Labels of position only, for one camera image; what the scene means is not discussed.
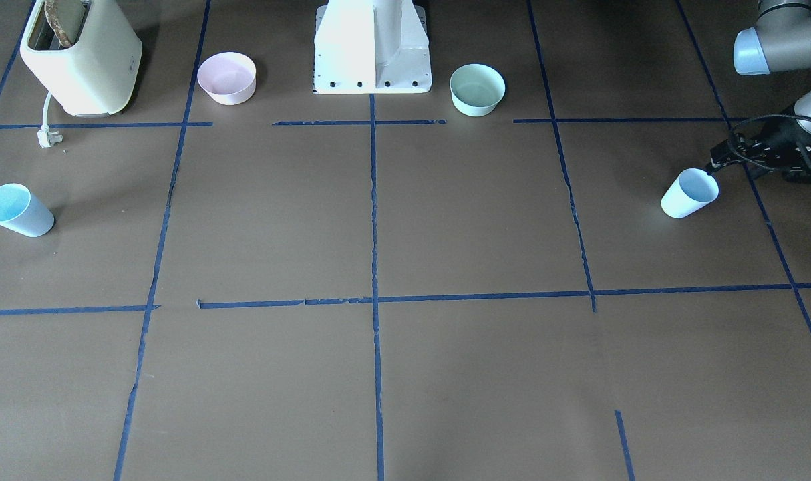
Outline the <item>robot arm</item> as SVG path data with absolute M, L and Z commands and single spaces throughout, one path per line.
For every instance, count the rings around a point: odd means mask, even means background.
M 733 48 L 736 73 L 760 75 L 811 68 L 811 1 L 760 1 L 756 24 L 740 31 Z M 759 116 L 751 138 L 729 131 L 710 152 L 705 172 L 746 165 L 754 178 L 779 173 L 811 184 L 811 91 L 778 114 Z

